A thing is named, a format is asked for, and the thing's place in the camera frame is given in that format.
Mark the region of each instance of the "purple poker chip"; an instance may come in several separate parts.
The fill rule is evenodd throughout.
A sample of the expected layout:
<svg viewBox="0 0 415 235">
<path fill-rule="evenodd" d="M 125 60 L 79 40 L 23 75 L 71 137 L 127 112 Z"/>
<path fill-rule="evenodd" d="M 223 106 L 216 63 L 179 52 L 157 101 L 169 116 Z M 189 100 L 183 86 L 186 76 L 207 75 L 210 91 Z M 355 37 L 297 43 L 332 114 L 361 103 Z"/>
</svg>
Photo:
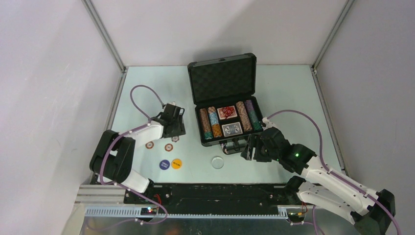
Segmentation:
<svg viewBox="0 0 415 235">
<path fill-rule="evenodd" d="M 160 169 L 167 170 L 170 167 L 170 162 L 168 160 L 163 160 L 160 162 L 159 166 L 160 166 Z"/>
</svg>

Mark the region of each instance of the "white wall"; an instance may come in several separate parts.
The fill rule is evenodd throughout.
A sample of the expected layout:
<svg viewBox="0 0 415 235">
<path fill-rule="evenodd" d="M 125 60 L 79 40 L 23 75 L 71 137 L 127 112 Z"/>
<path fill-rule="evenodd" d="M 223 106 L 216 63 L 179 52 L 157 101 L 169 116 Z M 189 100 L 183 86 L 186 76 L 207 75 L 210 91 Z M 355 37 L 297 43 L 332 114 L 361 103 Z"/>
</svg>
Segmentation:
<svg viewBox="0 0 415 235">
<path fill-rule="evenodd" d="M 253 52 L 312 64 L 346 0 L 95 0 L 124 63 L 187 65 Z"/>
<path fill-rule="evenodd" d="M 413 0 L 356 1 L 318 68 L 348 170 L 395 194 L 403 234 L 414 233 L 414 10 Z"/>
<path fill-rule="evenodd" d="M 0 3 L 1 234 L 60 234 L 119 76 L 81 1 Z"/>
</svg>

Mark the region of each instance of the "yellow button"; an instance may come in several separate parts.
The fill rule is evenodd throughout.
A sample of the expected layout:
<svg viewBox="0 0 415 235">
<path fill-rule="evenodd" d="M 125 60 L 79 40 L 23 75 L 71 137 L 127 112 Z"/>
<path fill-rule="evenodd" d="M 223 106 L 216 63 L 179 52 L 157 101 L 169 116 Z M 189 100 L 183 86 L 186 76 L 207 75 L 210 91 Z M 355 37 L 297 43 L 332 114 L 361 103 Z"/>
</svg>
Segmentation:
<svg viewBox="0 0 415 235">
<path fill-rule="evenodd" d="M 174 159 L 174 160 L 171 162 L 171 167 L 172 167 L 173 169 L 179 169 L 180 167 L 182 167 L 182 160 L 180 160 L 180 159 Z"/>
</svg>

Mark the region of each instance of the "white table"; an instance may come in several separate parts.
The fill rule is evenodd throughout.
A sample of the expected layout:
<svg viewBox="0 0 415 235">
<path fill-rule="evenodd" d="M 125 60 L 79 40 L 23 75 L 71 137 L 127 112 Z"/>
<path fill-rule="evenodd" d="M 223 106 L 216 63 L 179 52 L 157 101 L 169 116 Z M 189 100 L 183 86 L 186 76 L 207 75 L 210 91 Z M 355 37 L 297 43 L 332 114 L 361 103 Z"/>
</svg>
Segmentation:
<svg viewBox="0 0 415 235">
<path fill-rule="evenodd" d="M 225 155 L 219 146 L 203 147 L 200 144 L 186 66 L 129 67 L 113 130 L 124 132 L 146 122 L 146 118 L 130 102 L 130 90 L 138 84 L 153 88 L 164 103 L 175 101 L 178 106 L 185 108 L 186 135 L 180 136 L 178 142 L 161 139 L 154 141 L 152 149 L 136 146 L 133 168 L 143 176 L 158 183 L 286 183 L 292 177 L 293 174 L 284 170 L 278 162 L 246 161 L 239 154 Z M 323 134 L 323 156 L 326 163 L 340 170 L 308 65 L 257 66 L 254 96 L 264 116 L 283 109 L 294 109 L 313 118 Z M 136 89 L 134 99 L 151 117 L 161 111 L 156 97 L 145 88 Z M 318 152 L 318 134 L 309 120 L 298 114 L 284 113 L 275 116 L 272 121 L 291 143 L 301 143 Z M 173 144 L 171 152 L 164 149 L 168 143 Z M 211 165 L 215 156 L 224 159 L 225 164 L 221 169 Z M 180 169 L 170 167 L 161 170 L 159 163 L 164 159 L 170 162 L 180 159 L 183 166 Z"/>
</svg>

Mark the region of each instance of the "playing cards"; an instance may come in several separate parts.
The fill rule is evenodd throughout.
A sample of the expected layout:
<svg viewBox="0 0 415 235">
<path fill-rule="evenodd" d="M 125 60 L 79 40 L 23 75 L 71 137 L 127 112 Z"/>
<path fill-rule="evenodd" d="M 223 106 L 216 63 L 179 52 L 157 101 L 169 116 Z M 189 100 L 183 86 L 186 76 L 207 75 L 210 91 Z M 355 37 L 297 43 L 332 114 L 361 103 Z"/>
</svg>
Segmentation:
<svg viewBox="0 0 415 235">
<path fill-rule="evenodd" d="M 222 125 L 222 130 L 225 137 L 242 134 L 240 122 Z"/>
<path fill-rule="evenodd" d="M 220 120 L 229 119 L 229 118 L 236 118 L 238 114 L 236 114 L 235 106 L 227 106 L 218 109 L 218 115 Z"/>
</svg>

